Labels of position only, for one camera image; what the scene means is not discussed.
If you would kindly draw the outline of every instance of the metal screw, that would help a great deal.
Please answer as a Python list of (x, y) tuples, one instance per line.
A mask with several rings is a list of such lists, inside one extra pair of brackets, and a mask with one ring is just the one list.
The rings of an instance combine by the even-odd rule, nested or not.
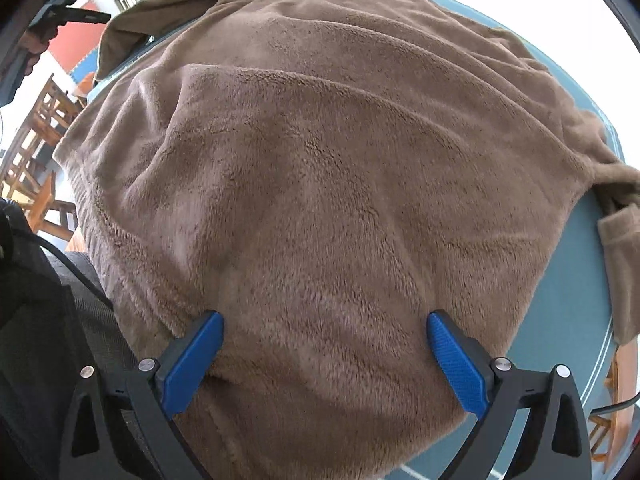
[(138, 364), (138, 370), (141, 372), (150, 372), (156, 367), (156, 362), (151, 358), (142, 359)]
[(80, 370), (80, 376), (83, 379), (88, 379), (93, 374), (94, 374), (94, 367), (92, 366), (85, 366), (82, 370)]
[(556, 367), (556, 372), (560, 377), (564, 377), (564, 378), (567, 378), (568, 376), (571, 375), (571, 370), (569, 370), (569, 368), (564, 365), (558, 365)]
[(511, 361), (509, 361), (506, 357), (498, 357), (494, 361), (495, 367), (498, 370), (502, 370), (503, 372), (508, 372), (511, 370)]

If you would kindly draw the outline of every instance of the blanket fold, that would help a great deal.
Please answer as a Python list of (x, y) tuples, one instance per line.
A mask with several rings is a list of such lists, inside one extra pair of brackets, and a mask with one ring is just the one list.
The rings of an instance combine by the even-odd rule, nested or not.
[[(427, 315), (503, 354), (576, 201), (640, 174), (516, 35), (429, 0), (147, 0), (100, 73), (193, 18), (56, 150), (92, 262), (139, 357), (224, 316), (178, 420), (214, 478), (381, 476), (463, 420)], [(600, 224), (628, 316), (637, 220)]]

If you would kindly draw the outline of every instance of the black cable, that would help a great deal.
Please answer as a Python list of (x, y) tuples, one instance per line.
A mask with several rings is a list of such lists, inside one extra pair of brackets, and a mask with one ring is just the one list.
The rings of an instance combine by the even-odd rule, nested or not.
[(2, 146), (3, 138), (4, 138), (4, 118), (2, 117), (2, 108), (0, 108), (0, 146)]
[(640, 392), (636, 393), (629, 400), (624, 400), (623, 402), (618, 402), (617, 404), (610, 404), (609, 406), (603, 406), (601, 408), (595, 408), (591, 410), (591, 415), (608, 415), (609, 413), (619, 412), (620, 410), (624, 410), (629, 406), (633, 406), (636, 402), (640, 400)]
[(25, 240), (38, 244), (40, 247), (53, 254), (96, 298), (113, 310), (113, 303), (111, 303), (111, 300), (101, 293), (100, 290), (98, 290), (96, 286), (80, 271), (80, 269), (78, 269), (74, 263), (65, 256), (65, 253), (63, 253), (54, 244), (47, 242), (44, 238), (28, 231), (14, 229), (14, 234), (20, 238), (24, 238)]

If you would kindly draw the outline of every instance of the table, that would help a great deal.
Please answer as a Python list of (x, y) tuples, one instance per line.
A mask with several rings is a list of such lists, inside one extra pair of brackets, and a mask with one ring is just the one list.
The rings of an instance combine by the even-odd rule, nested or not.
[[(454, 0), (433, 1), (489, 27), (505, 28)], [(592, 110), (600, 116), (607, 127), (609, 147), (623, 158), (616, 131), (604, 113), (564, 70), (533, 45), (524, 43), (562, 83), (579, 108)], [(593, 404), (597, 396), (593, 394), (604, 387), (604, 378), (616, 347), (612, 341), (604, 254), (596, 229), (596, 222), (601, 217), (602, 211), (590, 191), (572, 211), (529, 311), (507, 352), (507, 356), (520, 368), (548, 371), (558, 363), (567, 365), (572, 370), (587, 415), (596, 408)], [(475, 422), (475, 417), (470, 415), (460, 428), (385, 479), (436, 480), (458, 452)], [(514, 420), (490, 478), (502, 479), (525, 422), (526, 412), (523, 410)]]

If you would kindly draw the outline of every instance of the blue gripper pad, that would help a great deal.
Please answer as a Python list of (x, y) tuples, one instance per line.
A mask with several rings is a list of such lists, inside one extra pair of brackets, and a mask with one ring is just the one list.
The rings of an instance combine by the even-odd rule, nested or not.
[(478, 420), (481, 419), (489, 408), (487, 384), (463, 349), (463, 346), (468, 347), (469, 339), (449, 316), (438, 312), (432, 312), (427, 318), (427, 337), (431, 351), (460, 404), (466, 412), (474, 413)]
[(217, 312), (198, 318), (187, 334), (172, 342), (160, 358), (156, 387), (167, 418), (187, 409), (222, 346), (224, 320)]

